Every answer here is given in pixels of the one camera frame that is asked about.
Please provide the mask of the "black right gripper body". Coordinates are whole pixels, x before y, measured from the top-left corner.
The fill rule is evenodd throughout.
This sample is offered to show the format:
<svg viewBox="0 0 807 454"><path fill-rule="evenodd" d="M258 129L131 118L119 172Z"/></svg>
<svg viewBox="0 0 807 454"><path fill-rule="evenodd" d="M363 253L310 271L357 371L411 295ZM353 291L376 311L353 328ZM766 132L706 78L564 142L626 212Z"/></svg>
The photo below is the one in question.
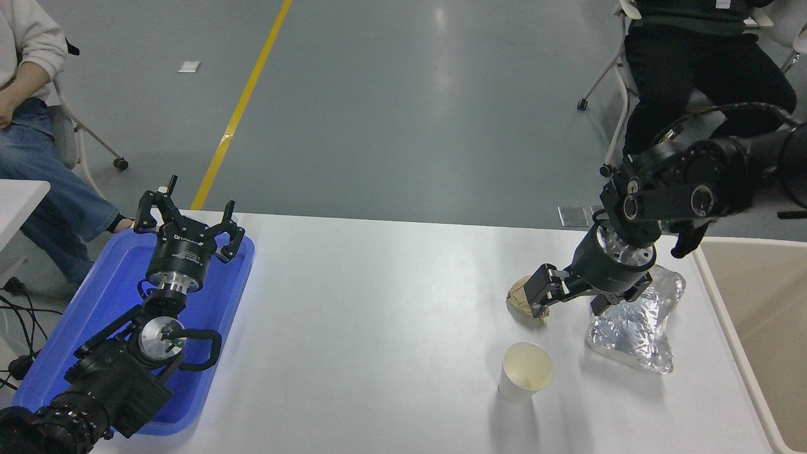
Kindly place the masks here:
<svg viewBox="0 0 807 454"><path fill-rule="evenodd" d="M656 248L634 247L608 225L594 225L583 237L569 265L569 291L574 296L613 293L638 297L653 282Z"/></svg>

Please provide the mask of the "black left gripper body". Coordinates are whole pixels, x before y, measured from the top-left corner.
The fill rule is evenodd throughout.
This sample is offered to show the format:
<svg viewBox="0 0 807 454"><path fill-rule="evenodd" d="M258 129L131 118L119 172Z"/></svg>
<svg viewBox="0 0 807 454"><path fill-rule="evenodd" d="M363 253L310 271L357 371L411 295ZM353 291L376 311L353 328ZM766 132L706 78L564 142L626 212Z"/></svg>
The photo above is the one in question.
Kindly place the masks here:
<svg viewBox="0 0 807 454"><path fill-rule="evenodd" d="M186 238L178 233L158 233L146 278L158 285L164 276L183 275L191 286L202 286L207 276L211 256L216 251L212 238Z"/></svg>

